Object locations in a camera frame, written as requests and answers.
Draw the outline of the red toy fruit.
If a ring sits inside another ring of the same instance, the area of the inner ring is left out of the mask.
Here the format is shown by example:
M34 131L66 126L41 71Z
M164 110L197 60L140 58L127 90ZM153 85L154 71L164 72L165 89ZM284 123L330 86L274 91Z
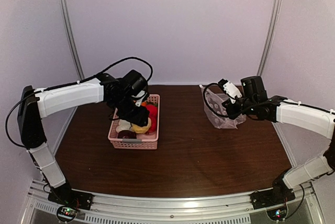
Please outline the red toy fruit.
M147 104L146 105L146 109L149 112L149 117L150 118L157 118L157 116L158 116L158 108L155 105L153 105L153 104Z
M158 127L158 119L157 117L149 117L151 125L150 128L148 129L148 133L153 133L156 132L157 127Z

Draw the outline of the yellow toy fruit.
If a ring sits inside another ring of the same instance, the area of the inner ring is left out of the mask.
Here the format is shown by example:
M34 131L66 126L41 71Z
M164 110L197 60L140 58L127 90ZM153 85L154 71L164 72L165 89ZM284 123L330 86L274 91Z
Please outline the yellow toy fruit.
M138 126L138 125L135 125L135 124L131 124L131 129L135 133L146 133L151 128L151 125L152 125L151 119L148 118L147 125L145 125L145 126Z

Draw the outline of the dark red toy apple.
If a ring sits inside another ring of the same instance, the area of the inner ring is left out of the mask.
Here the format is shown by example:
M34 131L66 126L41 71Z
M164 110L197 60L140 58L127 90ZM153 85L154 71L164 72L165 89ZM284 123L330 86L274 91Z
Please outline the dark red toy apple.
M118 133L118 139L136 139L137 134L130 130L122 130Z

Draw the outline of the clear zip top bag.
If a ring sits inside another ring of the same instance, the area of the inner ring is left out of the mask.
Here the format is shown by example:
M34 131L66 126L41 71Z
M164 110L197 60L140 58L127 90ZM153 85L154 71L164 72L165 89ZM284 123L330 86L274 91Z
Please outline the clear zip top bag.
M240 115L236 119L219 117L218 114L227 116L226 109L222 103L230 98L224 93L214 93L209 88L204 93L205 87L199 85L200 92L204 101L204 112L210 123L217 129L237 129L240 124L246 122L247 117Z

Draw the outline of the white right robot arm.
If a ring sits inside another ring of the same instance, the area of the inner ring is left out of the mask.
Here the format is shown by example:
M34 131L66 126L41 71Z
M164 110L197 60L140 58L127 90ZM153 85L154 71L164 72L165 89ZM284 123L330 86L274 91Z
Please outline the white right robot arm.
M273 181L268 198L279 204L291 190L305 182L334 173L334 111L295 102L282 96L258 101L255 98L223 102L230 119L240 115L273 123L292 168Z

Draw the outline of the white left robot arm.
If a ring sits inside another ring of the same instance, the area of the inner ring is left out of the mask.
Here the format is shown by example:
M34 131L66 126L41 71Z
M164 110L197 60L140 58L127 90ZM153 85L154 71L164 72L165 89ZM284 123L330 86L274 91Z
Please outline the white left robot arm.
M139 99L147 97L148 82L136 70L115 78L101 73L90 80L49 88L27 86L22 94L17 121L21 142L54 195L64 205L75 201L75 193L65 186L66 178L48 145L51 120L88 104L105 103L116 110L116 118L138 126L147 126L149 111Z

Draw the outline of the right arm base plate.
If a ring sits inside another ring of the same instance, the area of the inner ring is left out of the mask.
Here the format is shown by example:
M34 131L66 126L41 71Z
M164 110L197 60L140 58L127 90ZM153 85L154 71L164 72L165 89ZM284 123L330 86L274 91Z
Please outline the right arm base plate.
M250 195L251 204L253 209L269 208L276 205L283 205L288 201L294 200L295 194L290 192L287 196L277 197L274 195L273 190L255 191Z

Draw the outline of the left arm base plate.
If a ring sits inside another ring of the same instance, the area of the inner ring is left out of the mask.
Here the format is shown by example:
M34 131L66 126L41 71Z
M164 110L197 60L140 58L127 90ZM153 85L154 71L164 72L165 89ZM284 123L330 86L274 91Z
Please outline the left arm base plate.
M52 187L50 189L48 201L75 209L90 210L93 195L91 193L73 190L68 185L62 185L60 187Z

